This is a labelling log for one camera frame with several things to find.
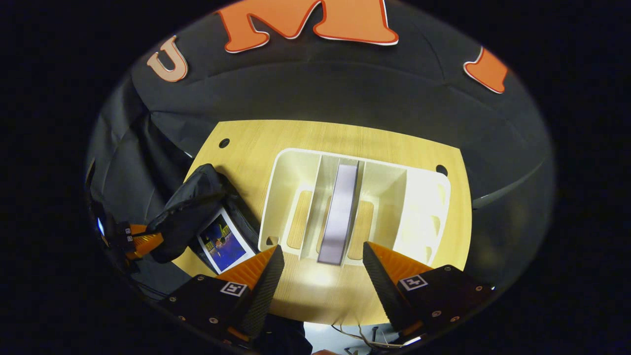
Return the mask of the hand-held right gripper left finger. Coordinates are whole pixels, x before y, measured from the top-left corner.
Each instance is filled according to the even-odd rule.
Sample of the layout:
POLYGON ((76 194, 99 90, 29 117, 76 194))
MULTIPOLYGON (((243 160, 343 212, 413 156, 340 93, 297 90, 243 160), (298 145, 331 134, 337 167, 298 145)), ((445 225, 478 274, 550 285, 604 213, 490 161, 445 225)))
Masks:
POLYGON ((253 341, 264 326, 283 269, 282 248, 274 246, 216 277, 192 277, 158 307, 215 341, 253 341))

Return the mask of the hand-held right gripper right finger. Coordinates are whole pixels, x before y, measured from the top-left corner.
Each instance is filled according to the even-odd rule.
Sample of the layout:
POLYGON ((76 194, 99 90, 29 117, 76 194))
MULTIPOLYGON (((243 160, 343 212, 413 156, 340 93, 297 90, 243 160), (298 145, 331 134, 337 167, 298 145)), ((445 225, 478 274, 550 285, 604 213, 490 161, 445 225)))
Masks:
POLYGON ((495 290, 453 265, 429 267, 367 241, 363 265, 386 316, 402 336, 437 335, 478 312, 495 290))

